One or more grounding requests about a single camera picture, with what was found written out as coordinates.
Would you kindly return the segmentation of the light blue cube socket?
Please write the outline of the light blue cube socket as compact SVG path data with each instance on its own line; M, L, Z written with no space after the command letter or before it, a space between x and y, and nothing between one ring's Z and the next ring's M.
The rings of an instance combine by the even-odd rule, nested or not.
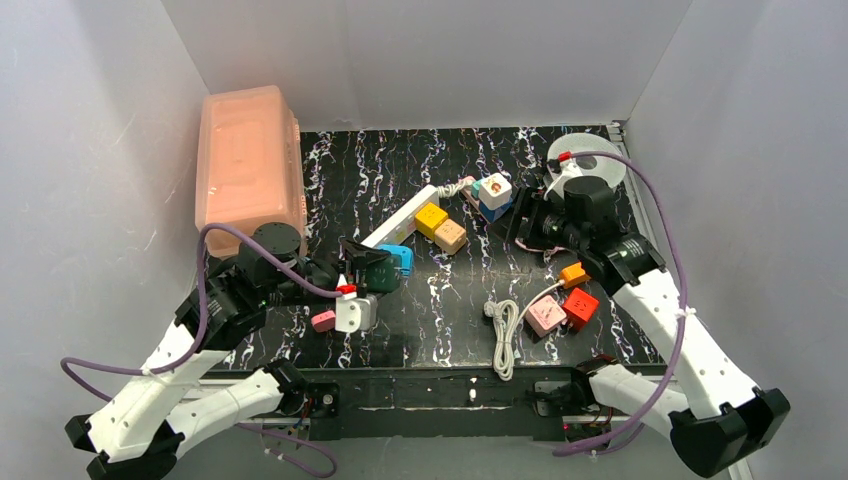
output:
M389 252L397 258L397 269L404 278L409 278L414 269L414 254L410 247L397 244L380 244L379 250Z

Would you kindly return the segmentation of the white power strip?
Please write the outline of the white power strip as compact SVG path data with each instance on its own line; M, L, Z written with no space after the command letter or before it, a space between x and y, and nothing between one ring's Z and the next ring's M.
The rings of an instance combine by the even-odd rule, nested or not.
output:
M368 235L361 244L376 248L379 245L400 245L416 231L415 215L428 204L439 204L438 189L427 185L405 202L386 221Z

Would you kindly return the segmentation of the orange power bank socket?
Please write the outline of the orange power bank socket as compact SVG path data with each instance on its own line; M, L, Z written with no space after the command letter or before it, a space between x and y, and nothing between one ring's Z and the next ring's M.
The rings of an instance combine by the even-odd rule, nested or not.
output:
M576 287L591 280L581 262L564 267L558 274L559 282L566 289Z

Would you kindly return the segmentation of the pink cube plug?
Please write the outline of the pink cube plug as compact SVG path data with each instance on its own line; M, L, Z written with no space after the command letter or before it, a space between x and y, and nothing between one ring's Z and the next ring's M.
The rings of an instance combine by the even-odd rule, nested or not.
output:
M551 295L545 295L530 305L525 320L534 333L544 338L567 321L567 314Z
M335 329L336 313L334 310L326 310L311 318L312 328L318 333L324 333Z

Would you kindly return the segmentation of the red cube socket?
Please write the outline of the red cube socket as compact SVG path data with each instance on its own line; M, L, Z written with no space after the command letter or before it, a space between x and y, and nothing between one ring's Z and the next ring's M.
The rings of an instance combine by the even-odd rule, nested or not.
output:
M582 290L574 287L562 304L566 313L566 325L571 331L581 331L592 319L600 301Z

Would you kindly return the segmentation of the pink plastic storage box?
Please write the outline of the pink plastic storage box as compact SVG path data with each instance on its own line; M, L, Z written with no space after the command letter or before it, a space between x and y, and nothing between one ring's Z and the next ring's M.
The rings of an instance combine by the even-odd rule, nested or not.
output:
M231 225L250 236L286 223L306 252L307 203L298 120L275 85L203 101L196 163L195 225Z

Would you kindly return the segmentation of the green cube plug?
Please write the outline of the green cube plug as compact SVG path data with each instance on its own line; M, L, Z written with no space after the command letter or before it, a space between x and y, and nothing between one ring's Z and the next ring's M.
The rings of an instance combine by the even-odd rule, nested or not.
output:
M388 294L403 283L397 269L397 258L392 255L381 262L369 265L365 270L364 283L369 293Z

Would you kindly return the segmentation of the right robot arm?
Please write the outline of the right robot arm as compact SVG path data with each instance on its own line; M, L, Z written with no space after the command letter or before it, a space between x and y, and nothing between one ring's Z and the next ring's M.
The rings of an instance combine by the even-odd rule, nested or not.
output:
M777 388L760 387L726 355L689 306L681 278L645 236L620 224L614 192L603 179L570 179L552 198L520 188L507 236L533 249L574 253L666 361L658 382L614 360L587 361L575 375L584 398L625 413L626 430L645 425L663 434L703 478L772 441L790 412L789 400Z

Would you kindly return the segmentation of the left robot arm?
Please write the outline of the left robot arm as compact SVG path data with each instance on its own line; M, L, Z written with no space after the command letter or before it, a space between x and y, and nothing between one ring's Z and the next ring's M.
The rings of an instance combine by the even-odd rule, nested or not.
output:
M209 269L197 249L197 285L142 366L126 369L127 384L104 397L94 413L72 417L72 445L90 452L92 479L161 479L204 440L273 412L297 425L337 413L339 388L312 383L285 358L196 400L187 394L279 306L327 304L342 331L367 328L376 313L368 269L389 258L390 230L382 226L363 242L344 241L340 264L300 254L291 225L266 223L252 234L228 224L219 230L239 241L236 256Z

